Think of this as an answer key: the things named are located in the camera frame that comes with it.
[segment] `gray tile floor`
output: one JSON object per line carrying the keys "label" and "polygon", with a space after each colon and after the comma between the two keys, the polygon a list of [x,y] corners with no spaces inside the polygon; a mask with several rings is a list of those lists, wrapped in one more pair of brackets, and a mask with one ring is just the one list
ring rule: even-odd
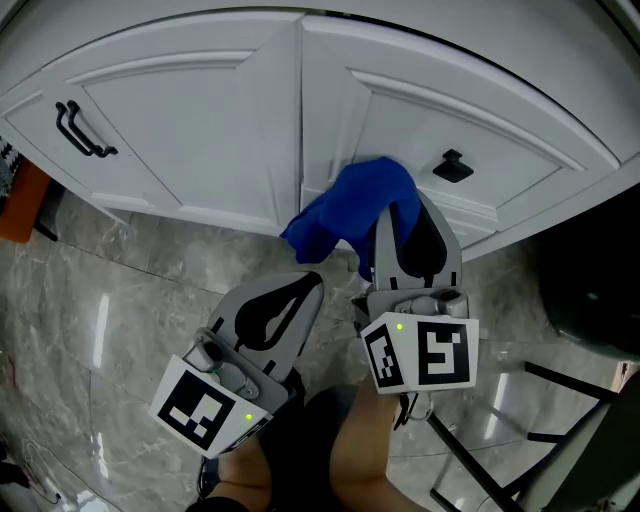
{"label": "gray tile floor", "polygon": [[[0,425],[13,456],[63,499],[54,507],[15,484],[0,493],[15,512],[184,510],[195,498],[199,457],[147,416],[168,358],[185,350],[221,294],[300,267],[279,239],[139,214],[116,225],[69,193],[55,230],[57,244],[38,233],[27,245],[0,244]],[[442,421],[500,483],[549,450],[524,441],[527,430],[565,432],[593,405],[523,373],[522,361],[605,387],[616,369],[555,335],[530,247],[465,264],[484,338],[478,383],[433,394]],[[326,291],[297,363],[313,395],[367,372],[349,305],[363,283],[347,252],[305,267],[322,275]],[[388,473],[432,510],[432,486],[462,511],[475,512],[485,498],[424,423],[392,435]]]}

